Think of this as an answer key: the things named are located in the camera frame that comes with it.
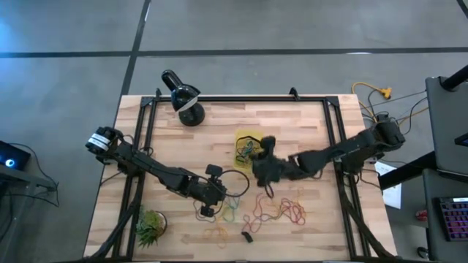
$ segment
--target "potted plant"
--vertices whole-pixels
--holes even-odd
[[[153,243],[158,243],[160,238],[166,231],[167,219],[161,212],[154,210],[144,211],[143,207],[140,210],[140,216],[137,222],[137,236],[140,238],[138,246],[149,247]]]

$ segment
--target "blue light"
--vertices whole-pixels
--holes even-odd
[[[12,159],[8,159],[6,162],[5,162],[5,165],[7,167],[13,167],[15,165],[15,161],[12,160]]]

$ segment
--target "keyboard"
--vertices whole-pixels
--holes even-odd
[[[468,241],[468,197],[436,198],[447,241]]]

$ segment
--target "butcher block tabletop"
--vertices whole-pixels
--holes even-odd
[[[358,98],[349,94],[336,96],[339,98],[346,135],[352,137],[364,129]],[[135,133],[141,97],[123,96],[121,99],[115,128],[124,134]],[[208,164],[232,169],[235,132],[238,129],[253,129],[262,132],[265,136],[275,136],[275,155],[281,158],[304,150],[323,149],[330,145],[323,105],[320,102],[201,102],[201,105],[205,108],[205,120],[199,126],[187,127],[181,124],[169,102],[158,102],[151,138],[151,147],[154,149],[152,158],[168,167],[183,167],[202,176],[207,176],[205,168]],[[141,141],[144,141],[146,135],[148,115],[145,115],[143,122]],[[333,109],[331,116],[335,137],[339,141]],[[116,165],[106,166],[102,180],[116,172]],[[148,248],[141,248],[136,244],[133,260],[349,259],[332,164],[325,167],[319,180],[281,179],[279,183],[272,183],[275,197],[273,200],[262,199],[263,212],[271,215],[277,215],[278,206],[283,198],[299,204],[305,213],[298,222],[283,215],[276,220],[262,222],[261,225],[258,221],[252,223],[257,198],[265,195],[265,189],[257,187],[251,173],[248,176],[251,182],[250,189],[240,198],[238,208],[235,210],[225,208],[224,214],[219,213],[215,222],[208,222],[195,217],[195,209],[200,207],[199,202],[194,203],[193,199],[185,199],[169,192],[156,177],[147,173],[142,205],[145,210],[163,213],[167,217],[168,226],[157,244]],[[372,183],[379,183],[374,172],[364,171],[363,178]],[[230,193],[240,193],[246,187],[245,178],[237,173],[226,173],[221,179]],[[125,175],[122,174],[101,186],[85,256],[92,255],[115,227],[124,193],[124,183]],[[136,181],[132,188],[133,192],[135,188]],[[374,186],[359,182],[358,192],[364,221],[384,247],[396,255],[381,191]],[[228,200],[231,204],[235,201],[231,199],[225,201]],[[252,229],[246,226],[247,219],[250,219]],[[121,249],[123,254],[127,249],[128,228],[129,223],[123,235]],[[242,231],[252,231],[254,242],[248,243],[241,234]],[[358,255],[362,255],[361,242],[354,223],[353,232]]]

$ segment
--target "concrete floor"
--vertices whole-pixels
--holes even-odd
[[[130,51],[143,2],[3,0],[0,53]],[[153,0],[140,49],[466,47],[467,24],[455,0]],[[129,94],[157,87],[168,94],[159,76],[172,69],[204,94],[285,94],[292,86],[302,94],[347,94],[365,81],[392,87],[396,98],[423,91],[426,77],[450,75],[468,61],[468,53],[401,52],[139,58]],[[128,64],[128,57],[0,58],[0,111],[8,112],[0,115],[0,140],[30,145],[60,182],[60,208],[35,202],[29,209],[17,262],[83,254],[102,173],[84,144],[98,126],[113,124]],[[361,100],[369,92],[358,89]],[[375,110],[398,117],[424,96]],[[374,95],[374,103],[382,101]],[[427,113],[413,119],[406,138],[387,159],[411,161],[432,150]],[[403,185],[403,209],[388,208],[404,258],[417,259],[415,248],[425,243],[413,218],[423,206],[422,180],[415,179]]]

